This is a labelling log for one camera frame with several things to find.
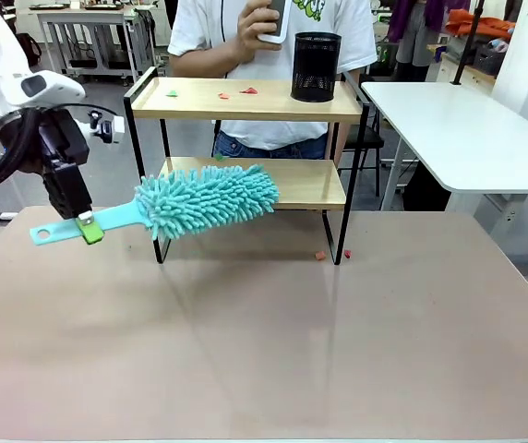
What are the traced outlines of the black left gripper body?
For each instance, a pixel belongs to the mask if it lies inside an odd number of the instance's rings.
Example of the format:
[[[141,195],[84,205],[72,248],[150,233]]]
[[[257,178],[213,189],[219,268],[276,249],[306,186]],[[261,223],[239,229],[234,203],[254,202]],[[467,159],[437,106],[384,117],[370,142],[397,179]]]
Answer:
[[[88,142],[66,109],[42,111],[36,136],[38,173],[79,172],[79,166],[88,160]]]

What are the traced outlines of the person's right hand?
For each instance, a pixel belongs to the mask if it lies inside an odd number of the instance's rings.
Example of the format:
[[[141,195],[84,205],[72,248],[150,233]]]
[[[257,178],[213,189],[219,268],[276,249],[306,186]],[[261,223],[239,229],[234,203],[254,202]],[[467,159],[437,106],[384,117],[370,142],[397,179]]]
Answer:
[[[237,47],[239,60],[243,63],[252,61],[257,51],[280,51],[278,43],[264,42],[259,39],[262,34],[274,33],[280,13],[270,8],[271,1],[247,1],[237,20]]]

